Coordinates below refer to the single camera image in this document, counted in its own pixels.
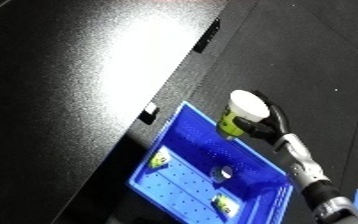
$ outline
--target robotic arm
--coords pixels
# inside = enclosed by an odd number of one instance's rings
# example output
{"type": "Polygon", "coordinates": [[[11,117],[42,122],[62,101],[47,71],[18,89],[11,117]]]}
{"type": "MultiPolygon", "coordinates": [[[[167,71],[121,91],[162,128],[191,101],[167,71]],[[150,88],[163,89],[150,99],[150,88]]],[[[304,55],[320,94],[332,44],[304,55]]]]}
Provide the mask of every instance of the robotic arm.
{"type": "Polygon", "coordinates": [[[277,165],[303,195],[317,223],[358,224],[358,210],[340,194],[302,141],[291,133],[283,110],[262,93],[255,91],[253,94],[266,103],[270,116],[258,123],[235,117],[233,123],[251,137],[272,145],[277,165]]]}

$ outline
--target paper cup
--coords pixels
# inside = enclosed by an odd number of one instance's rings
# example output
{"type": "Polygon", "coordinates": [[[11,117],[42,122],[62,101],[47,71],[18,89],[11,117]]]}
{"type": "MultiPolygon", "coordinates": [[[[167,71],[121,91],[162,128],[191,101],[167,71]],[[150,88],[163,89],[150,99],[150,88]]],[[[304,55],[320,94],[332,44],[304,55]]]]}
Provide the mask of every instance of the paper cup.
{"type": "Polygon", "coordinates": [[[230,94],[229,103],[218,122],[218,132],[226,139],[233,139],[244,133],[233,123],[235,117],[259,122],[269,115],[269,108],[259,97],[244,90],[235,90],[230,94]]]}

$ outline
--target blue plastic bin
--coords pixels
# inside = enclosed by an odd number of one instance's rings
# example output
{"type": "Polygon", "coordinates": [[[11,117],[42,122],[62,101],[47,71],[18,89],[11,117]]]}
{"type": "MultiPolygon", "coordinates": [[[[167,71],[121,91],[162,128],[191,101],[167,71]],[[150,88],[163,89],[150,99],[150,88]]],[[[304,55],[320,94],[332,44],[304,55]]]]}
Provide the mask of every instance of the blue plastic bin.
{"type": "Polygon", "coordinates": [[[129,180],[129,185],[182,223],[281,223],[292,185],[284,172],[239,140],[227,141],[215,123],[184,102],[158,135],[150,152],[129,180]],[[161,147],[171,160],[150,168],[150,158],[161,147]],[[213,167],[229,166],[233,176],[221,184],[210,177],[213,167]],[[223,194],[239,206],[224,216],[212,198],[223,194]]]}

